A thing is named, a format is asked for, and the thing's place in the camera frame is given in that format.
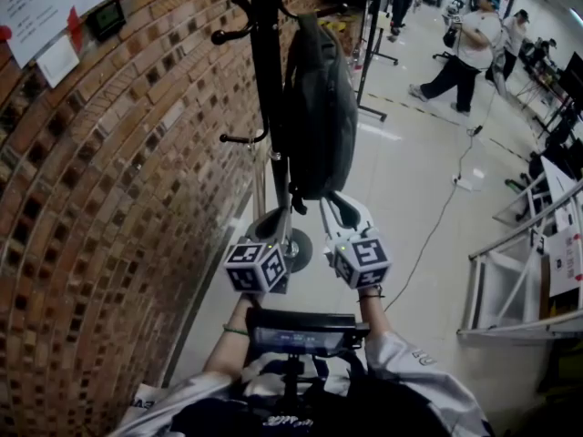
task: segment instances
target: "display screen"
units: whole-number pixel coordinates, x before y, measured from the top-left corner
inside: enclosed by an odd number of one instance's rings
[[[119,19],[119,12],[116,3],[114,2],[101,8],[96,17],[100,29],[105,29],[115,23]]]
[[[253,342],[264,351],[289,354],[335,354],[343,345],[341,332],[292,331],[256,328]]]
[[[583,60],[575,52],[568,62],[567,69],[563,72],[558,84],[565,89],[568,96],[577,102],[583,101]]]

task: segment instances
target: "tile floor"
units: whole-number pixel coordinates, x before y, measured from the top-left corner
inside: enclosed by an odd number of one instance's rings
[[[388,302],[404,285],[452,190],[457,160],[469,146],[466,128],[485,127],[462,167],[464,177],[479,190],[456,191],[408,288],[388,316],[398,332],[432,354],[442,368],[474,392],[495,428],[502,431],[539,400],[535,390],[545,369],[547,345],[468,343],[460,341],[455,332],[465,308],[467,255],[503,234],[505,229],[491,216],[514,196],[504,179],[517,178],[527,168],[524,160],[493,140],[526,158],[537,148],[535,133],[518,109],[498,95],[492,98],[494,88],[483,75],[476,83],[470,118],[450,108],[454,90],[427,104],[408,96],[410,83],[427,82],[441,69],[443,62],[433,60],[431,55],[443,51],[445,27],[439,11],[427,6],[408,15],[405,22],[407,27],[399,40],[390,43],[385,39],[381,47],[382,53],[398,57],[399,65],[375,59],[369,70],[363,102],[386,112],[388,118],[381,124],[378,118],[361,113],[353,167],[344,192],[370,209],[393,253],[394,266],[384,283]],[[518,92],[526,81],[526,73],[517,64],[508,80],[510,91]],[[538,101],[535,104],[533,109],[544,116],[545,106]],[[267,194],[269,208],[275,202],[272,188]],[[324,233],[317,203],[309,203],[307,216],[296,216],[294,226],[311,237],[314,256],[305,270],[294,275],[285,297],[267,297],[267,307],[358,315],[356,293],[335,278],[322,254]],[[251,204],[236,222],[233,241],[250,223]],[[218,270],[191,327],[172,382],[200,371],[237,298]]]

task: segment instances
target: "brick wall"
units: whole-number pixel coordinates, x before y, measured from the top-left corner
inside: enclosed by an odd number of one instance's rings
[[[286,0],[290,9],[320,0]],[[0,44],[0,433],[101,435],[157,384],[261,126],[229,0],[122,0],[55,89]],[[294,23],[281,20],[289,44]]]

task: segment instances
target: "white jacket sleeve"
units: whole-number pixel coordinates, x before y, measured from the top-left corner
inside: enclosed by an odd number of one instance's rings
[[[453,376],[439,371],[427,353],[394,333],[367,341],[369,370],[379,379],[398,381],[430,401],[451,435],[489,435],[489,425],[474,395]]]
[[[161,430],[171,425],[172,418],[182,409],[210,396],[221,395],[231,383],[232,379],[228,375],[203,372],[168,389],[142,385],[118,428],[109,437],[159,435]],[[144,403],[148,404],[146,411],[143,411]]]

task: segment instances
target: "black backpack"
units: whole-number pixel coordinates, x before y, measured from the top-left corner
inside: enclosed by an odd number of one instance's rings
[[[300,15],[291,41],[283,90],[293,207],[341,191],[353,163],[358,106],[340,42]]]

